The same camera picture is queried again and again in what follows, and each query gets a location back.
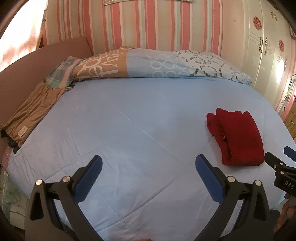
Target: gold door handle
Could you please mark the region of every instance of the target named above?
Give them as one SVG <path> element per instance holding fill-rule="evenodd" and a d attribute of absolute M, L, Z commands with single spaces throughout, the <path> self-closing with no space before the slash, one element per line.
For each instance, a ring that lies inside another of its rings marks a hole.
<path fill-rule="evenodd" d="M 259 54 L 261 55 L 262 52 L 262 37 L 260 37 L 260 44 L 259 44 Z"/>
<path fill-rule="evenodd" d="M 264 50 L 265 50 L 265 53 L 264 53 L 264 55 L 266 55 L 267 54 L 267 43 L 268 43 L 268 41 L 267 41 L 267 38 L 266 38 L 266 40 L 265 40 L 265 47 L 264 47 Z"/>

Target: mattress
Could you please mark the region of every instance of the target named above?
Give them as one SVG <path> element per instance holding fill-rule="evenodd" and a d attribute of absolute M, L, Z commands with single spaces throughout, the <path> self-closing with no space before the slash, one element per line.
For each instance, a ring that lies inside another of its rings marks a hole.
<path fill-rule="evenodd" d="M 274 171 L 266 163 L 221 163 L 219 146 L 206 127 L 206 114 L 218 107 L 249 111 L 264 151 L 296 167 L 283 153 L 286 145 L 296 150 L 288 130 L 250 86 L 210 77 L 123 78 L 77 83 L 11 154 L 8 172 L 29 196 L 37 179 L 60 181 L 100 155 L 102 172 L 79 206 L 105 241 L 192 241 L 218 207 L 195 169 L 197 155 L 204 154 L 240 182 L 261 180 L 270 209 L 284 195 L 274 187 Z M 238 202 L 224 234 L 231 231 L 240 206 Z"/>

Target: red cloth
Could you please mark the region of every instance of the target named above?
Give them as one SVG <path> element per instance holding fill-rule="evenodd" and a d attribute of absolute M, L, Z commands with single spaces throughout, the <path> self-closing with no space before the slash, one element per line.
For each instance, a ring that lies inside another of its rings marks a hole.
<path fill-rule="evenodd" d="M 262 139 L 248 111 L 242 114 L 218 108 L 216 115 L 207 114 L 207 127 L 221 149 L 224 165 L 259 166 L 264 162 Z"/>

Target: silver screw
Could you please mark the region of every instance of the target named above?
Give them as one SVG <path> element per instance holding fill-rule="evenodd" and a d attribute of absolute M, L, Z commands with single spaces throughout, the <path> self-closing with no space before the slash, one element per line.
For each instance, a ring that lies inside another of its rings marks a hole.
<path fill-rule="evenodd" d="M 42 180 L 41 179 L 38 179 L 37 181 L 36 181 L 36 185 L 41 185 L 42 184 Z"/>
<path fill-rule="evenodd" d="M 255 184 L 256 184 L 257 186 L 261 186 L 261 185 L 262 185 L 262 182 L 259 181 L 259 180 L 256 180 L 256 181 L 255 181 Z"/>
<path fill-rule="evenodd" d="M 235 182 L 235 178 L 232 177 L 232 176 L 228 177 L 227 180 L 228 180 L 230 183 Z"/>
<path fill-rule="evenodd" d="M 65 176 L 63 177 L 63 182 L 67 183 L 71 180 L 71 178 L 69 176 Z"/>

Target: red medallion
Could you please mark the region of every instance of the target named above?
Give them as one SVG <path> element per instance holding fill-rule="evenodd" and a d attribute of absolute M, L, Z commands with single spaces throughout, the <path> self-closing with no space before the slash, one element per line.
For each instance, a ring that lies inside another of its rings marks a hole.
<path fill-rule="evenodd" d="M 285 45 L 284 45 L 284 43 L 283 43 L 283 41 L 279 41 L 279 49 L 282 51 L 282 52 L 284 52 L 285 51 Z"/>
<path fill-rule="evenodd" d="M 258 17 L 254 17 L 253 18 L 253 24 L 254 24 L 254 26 L 255 26 L 255 28 L 257 30 L 261 30 L 262 29 L 262 23 L 261 23 L 261 21 L 260 21 L 260 19 Z"/>

